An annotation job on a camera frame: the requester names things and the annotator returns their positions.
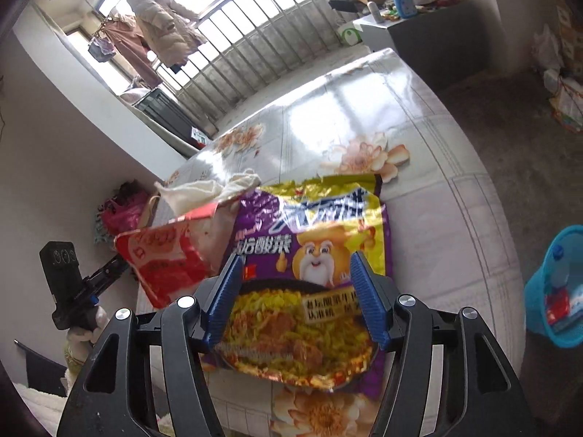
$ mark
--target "blue trash can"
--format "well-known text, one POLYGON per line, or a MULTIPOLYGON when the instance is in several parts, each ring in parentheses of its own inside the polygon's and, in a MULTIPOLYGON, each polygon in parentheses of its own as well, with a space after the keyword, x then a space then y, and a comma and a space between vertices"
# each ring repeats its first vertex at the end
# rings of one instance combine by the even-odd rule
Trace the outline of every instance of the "blue trash can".
POLYGON ((583 287, 583 225, 567 227, 559 233, 544 256, 543 264, 524 287, 527 328, 546 335, 553 343, 568 349, 583 343, 583 318, 561 331, 549 325, 546 316, 545 296, 552 286, 565 276, 569 293, 583 287))

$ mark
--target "silver bolt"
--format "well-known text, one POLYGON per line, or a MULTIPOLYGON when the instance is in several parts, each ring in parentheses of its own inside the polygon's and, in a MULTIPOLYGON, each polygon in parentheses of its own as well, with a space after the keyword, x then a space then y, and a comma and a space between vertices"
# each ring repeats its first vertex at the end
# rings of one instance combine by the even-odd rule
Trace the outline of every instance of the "silver bolt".
POLYGON ((471 307, 464 307, 462 314, 466 319, 477 319, 477 310, 471 307))
POLYGON ((192 304, 194 304, 194 297, 192 296, 183 296, 179 299, 179 307, 183 309, 188 309, 192 304))
POLYGON ((416 302, 417 301, 415 298, 409 294, 403 294, 401 297, 399 297, 399 303, 405 307, 413 307, 416 302))
POLYGON ((127 319, 130 315, 132 315, 130 310, 123 308, 123 309, 120 309, 116 312, 116 319, 124 320, 124 319, 127 319))

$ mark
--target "cartoon hand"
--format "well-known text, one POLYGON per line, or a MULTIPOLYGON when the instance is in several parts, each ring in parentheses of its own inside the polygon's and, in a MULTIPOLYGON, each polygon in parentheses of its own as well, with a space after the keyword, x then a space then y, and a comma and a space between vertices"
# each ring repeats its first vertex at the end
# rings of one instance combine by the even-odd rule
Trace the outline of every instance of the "cartoon hand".
POLYGON ((285 273, 285 271, 287 269, 287 259, 286 259, 286 255, 284 255, 283 251, 281 253, 279 253, 279 259, 275 263, 275 268, 280 273, 285 273))

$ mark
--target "metal railing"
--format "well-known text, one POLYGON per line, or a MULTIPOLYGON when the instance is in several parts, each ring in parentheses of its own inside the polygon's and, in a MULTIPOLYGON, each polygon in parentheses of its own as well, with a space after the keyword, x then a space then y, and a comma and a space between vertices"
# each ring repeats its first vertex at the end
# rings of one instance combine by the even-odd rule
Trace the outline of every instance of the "metal railing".
POLYGON ((163 64, 156 71, 202 124, 216 127, 240 101, 339 47, 336 27, 349 19, 328 0, 218 0, 197 27, 208 42, 178 73, 163 64))

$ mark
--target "beige puffer jacket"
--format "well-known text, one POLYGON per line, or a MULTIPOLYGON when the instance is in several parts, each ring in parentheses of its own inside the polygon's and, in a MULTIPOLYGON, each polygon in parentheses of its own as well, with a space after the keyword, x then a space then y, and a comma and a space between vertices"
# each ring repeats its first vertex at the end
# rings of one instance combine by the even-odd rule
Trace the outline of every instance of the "beige puffer jacket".
POLYGON ((183 65, 206 38, 190 27, 198 15, 174 0, 127 0, 150 49, 164 65, 183 65))

